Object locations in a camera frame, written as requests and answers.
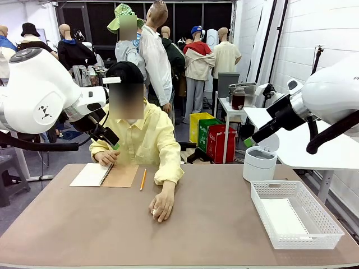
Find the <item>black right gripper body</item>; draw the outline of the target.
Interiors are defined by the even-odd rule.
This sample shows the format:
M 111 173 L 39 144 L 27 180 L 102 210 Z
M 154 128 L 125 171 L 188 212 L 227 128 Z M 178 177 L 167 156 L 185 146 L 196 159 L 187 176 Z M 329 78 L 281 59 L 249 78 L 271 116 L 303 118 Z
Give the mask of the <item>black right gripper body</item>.
M 305 122 L 292 108 L 290 95 L 281 97 L 269 106 L 266 111 L 272 117 L 272 120 L 269 122 L 272 131 L 278 131 L 281 128 L 291 131 Z

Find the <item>person left hand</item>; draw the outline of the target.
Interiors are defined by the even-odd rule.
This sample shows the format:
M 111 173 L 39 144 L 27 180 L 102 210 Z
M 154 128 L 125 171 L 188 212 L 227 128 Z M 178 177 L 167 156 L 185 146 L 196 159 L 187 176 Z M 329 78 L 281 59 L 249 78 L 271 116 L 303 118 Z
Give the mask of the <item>person left hand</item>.
M 174 205 L 174 193 L 160 192 L 149 205 L 149 212 L 154 220 L 163 222 L 167 220 Z

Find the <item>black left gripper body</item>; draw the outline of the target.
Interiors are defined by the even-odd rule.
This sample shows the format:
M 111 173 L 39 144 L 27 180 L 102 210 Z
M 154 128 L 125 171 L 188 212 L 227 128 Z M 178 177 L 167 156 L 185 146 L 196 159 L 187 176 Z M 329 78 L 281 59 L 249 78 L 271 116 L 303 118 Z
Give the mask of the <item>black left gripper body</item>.
M 104 135 L 106 128 L 100 122 L 105 119 L 106 113 L 103 109 L 91 112 L 88 115 L 81 115 L 78 112 L 68 113 L 69 122 L 79 132 L 89 132 L 95 135 Z

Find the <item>person right hand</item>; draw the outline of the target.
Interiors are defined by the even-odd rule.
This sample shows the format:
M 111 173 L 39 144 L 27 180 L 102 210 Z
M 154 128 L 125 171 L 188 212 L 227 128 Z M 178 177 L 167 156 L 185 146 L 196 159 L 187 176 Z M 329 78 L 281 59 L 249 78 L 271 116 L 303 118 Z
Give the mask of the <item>person right hand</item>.
M 98 162 L 102 166 L 109 166 L 111 164 L 115 164 L 117 162 L 117 157 L 119 155 L 119 151 L 101 151 L 97 152 L 93 158 L 96 162 Z

